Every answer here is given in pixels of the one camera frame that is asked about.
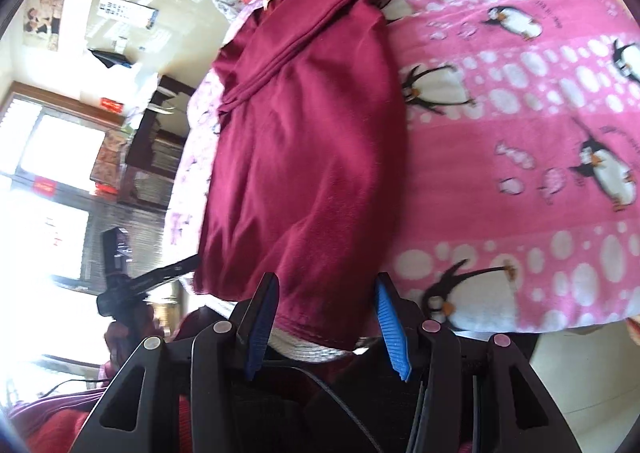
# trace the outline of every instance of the calendar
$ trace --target calendar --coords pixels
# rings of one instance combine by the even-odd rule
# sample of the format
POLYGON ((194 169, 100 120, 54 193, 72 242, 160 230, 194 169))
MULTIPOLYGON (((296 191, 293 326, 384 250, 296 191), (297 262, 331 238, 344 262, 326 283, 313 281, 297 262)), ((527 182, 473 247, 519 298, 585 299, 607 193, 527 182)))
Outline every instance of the calendar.
POLYGON ((98 16, 150 30, 156 23, 158 10, 125 0, 100 0, 98 16))

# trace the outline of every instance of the framed photo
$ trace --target framed photo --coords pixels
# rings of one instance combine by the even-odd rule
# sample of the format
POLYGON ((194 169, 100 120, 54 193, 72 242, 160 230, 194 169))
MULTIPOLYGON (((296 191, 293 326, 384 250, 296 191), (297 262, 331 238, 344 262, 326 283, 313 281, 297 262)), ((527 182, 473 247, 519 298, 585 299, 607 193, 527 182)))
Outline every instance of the framed photo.
POLYGON ((22 44, 58 51, 58 35, 65 0, 25 0, 22 44))

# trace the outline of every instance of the poster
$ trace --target poster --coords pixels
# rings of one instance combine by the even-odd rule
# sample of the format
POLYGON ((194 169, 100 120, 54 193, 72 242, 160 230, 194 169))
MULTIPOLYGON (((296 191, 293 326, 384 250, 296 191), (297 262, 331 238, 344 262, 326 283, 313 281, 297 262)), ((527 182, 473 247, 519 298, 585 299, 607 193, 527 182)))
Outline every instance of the poster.
POLYGON ((57 52, 64 6, 65 0, 25 0, 22 43, 57 52))
POLYGON ((115 19, 150 30, 156 23, 158 11, 154 8, 145 7, 131 1, 125 0, 100 0, 98 4, 98 16, 108 19, 115 19))

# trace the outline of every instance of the floor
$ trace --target floor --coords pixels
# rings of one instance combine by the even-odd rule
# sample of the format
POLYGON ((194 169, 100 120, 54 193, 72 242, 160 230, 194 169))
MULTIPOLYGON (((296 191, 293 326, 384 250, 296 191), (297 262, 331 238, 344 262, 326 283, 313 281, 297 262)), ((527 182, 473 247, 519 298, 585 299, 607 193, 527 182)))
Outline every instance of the floor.
POLYGON ((583 453, 613 453, 640 414, 640 347, 625 324, 545 335, 531 364, 583 453))

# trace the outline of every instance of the blue gripper pad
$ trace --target blue gripper pad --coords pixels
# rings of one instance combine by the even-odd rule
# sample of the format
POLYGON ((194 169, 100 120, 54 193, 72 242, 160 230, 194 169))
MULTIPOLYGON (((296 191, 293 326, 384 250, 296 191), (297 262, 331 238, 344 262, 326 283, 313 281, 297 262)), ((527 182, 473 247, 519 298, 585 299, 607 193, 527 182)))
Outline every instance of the blue gripper pad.
POLYGON ((376 281, 376 314, 391 365, 400 374, 400 379, 407 381, 411 374, 411 362, 406 334, 391 298, 380 280, 376 281))
POLYGON ((264 295, 262 305, 255 317, 254 326, 249 334, 246 363, 244 364, 244 376, 248 381, 254 378, 255 372, 260 370, 262 366, 264 353, 269 343, 271 327, 273 327, 273 320, 276 317, 279 298, 278 278, 273 275, 269 279, 267 292, 264 295))

